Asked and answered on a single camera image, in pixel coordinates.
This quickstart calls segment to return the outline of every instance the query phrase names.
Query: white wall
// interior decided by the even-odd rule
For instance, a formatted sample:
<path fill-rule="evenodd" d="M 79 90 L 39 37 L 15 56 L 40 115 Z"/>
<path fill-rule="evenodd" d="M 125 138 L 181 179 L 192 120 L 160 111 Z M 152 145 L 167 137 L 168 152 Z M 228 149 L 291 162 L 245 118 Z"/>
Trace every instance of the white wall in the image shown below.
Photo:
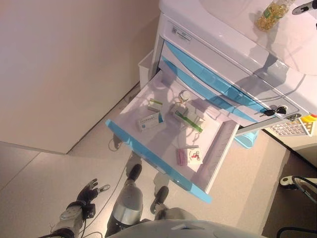
<path fill-rule="evenodd" d="M 66 153 L 138 81 L 158 0 L 2 0 L 0 141 Z"/>

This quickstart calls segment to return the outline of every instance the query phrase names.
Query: open drawer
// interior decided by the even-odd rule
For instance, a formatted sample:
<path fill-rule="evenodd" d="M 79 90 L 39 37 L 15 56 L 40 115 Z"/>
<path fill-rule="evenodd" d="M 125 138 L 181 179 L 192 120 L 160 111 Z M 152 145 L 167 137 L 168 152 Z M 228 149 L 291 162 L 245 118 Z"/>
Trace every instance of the open drawer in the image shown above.
<path fill-rule="evenodd" d="M 170 113 L 172 105 L 179 101 L 178 95 L 183 90 L 188 89 L 168 74 L 159 71 L 115 120 L 107 120 L 106 125 L 135 153 L 160 172 L 168 174 L 176 184 L 203 201 L 211 202 L 208 193 L 238 124 L 206 100 L 189 92 L 191 100 L 188 103 L 204 113 L 207 123 L 201 133 L 185 126 Z M 151 98 L 163 103 L 160 112 L 164 122 L 141 131 L 138 119 L 154 113 L 147 108 Z M 177 149 L 188 146 L 199 146 L 203 164 L 177 164 Z"/>

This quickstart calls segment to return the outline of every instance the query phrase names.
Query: white bin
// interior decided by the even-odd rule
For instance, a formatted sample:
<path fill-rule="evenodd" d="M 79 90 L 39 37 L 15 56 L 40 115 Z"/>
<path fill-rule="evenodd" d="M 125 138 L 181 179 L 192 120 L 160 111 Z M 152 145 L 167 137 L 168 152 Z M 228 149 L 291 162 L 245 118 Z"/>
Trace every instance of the white bin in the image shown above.
<path fill-rule="evenodd" d="M 139 72 L 140 72 L 140 87 L 141 89 L 148 83 L 149 79 L 149 71 L 151 67 L 153 56 L 153 50 L 147 54 L 139 63 Z"/>

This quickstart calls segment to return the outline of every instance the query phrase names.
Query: plastic bottle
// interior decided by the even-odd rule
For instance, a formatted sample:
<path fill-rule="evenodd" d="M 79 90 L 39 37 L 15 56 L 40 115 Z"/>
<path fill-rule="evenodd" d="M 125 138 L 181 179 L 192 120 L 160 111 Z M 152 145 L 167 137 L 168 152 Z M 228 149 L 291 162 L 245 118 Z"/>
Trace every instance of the plastic bottle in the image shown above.
<path fill-rule="evenodd" d="M 289 10 L 295 0 L 273 0 L 256 21 L 261 31 L 270 30 Z"/>

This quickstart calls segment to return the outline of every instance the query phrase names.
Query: blue drawer handle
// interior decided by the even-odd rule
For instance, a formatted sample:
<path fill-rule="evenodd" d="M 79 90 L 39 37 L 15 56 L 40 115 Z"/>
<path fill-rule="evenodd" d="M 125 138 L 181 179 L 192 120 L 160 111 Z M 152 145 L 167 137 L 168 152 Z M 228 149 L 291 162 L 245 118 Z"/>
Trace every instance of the blue drawer handle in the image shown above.
<path fill-rule="evenodd" d="M 135 139 L 132 135 L 125 132 L 122 128 L 120 128 L 117 124 L 115 124 L 111 120 L 106 121 L 107 127 L 113 131 L 125 144 L 127 144 L 135 153 L 139 156 L 144 156 L 149 161 L 151 161 L 154 165 L 163 169 L 172 179 L 173 181 L 181 186 L 184 190 L 189 191 L 194 196 L 200 198 L 204 202 L 211 203 L 211 197 L 186 179 L 183 175 L 173 169 L 168 163 L 162 160 L 159 156 L 154 154 L 151 150 L 149 150 L 146 146 L 141 144 L 137 139 Z"/>
<path fill-rule="evenodd" d="M 216 90 L 217 92 L 225 95 L 232 101 L 241 105 L 247 106 L 256 112 L 264 112 L 264 108 L 261 104 L 250 98 L 244 92 L 232 86 L 226 80 L 212 72 L 210 69 L 203 66 L 201 63 L 191 58 L 180 49 L 176 48 L 170 42 L 165 41 L 167 47 L 173 52 L 173 54 L 179 59 L 179 61 L 196 77 L 202 80 L 205 84 Z"/>
<path fill-rule="evenodd" d="M 177 68 L 173 63 L 168 61 L 164 56 L 162 56 L 163 61 L 169 66 L 171 70 L 176 74 L 177 77 L 179 77 L 180 80 L 182 80 L 188 87 L 193 89 L 195 92 L 206 98 L 208 102 L 211 104 L 216 105 L 219 108 L 225 109 L 226 111 L 235 114 L 241 118 L 244 118 L 246 120 L 257 122 L 244 112 L 240 111 L 239 109 L 232 106 L 230 103 L 223 100 L 218 95 L 211 92 L 208 88 L 204 87 L 202 84 L 194 80 L 192 77 L 190 77 L 188 74 L 184 73 L 182 70 Z"/>

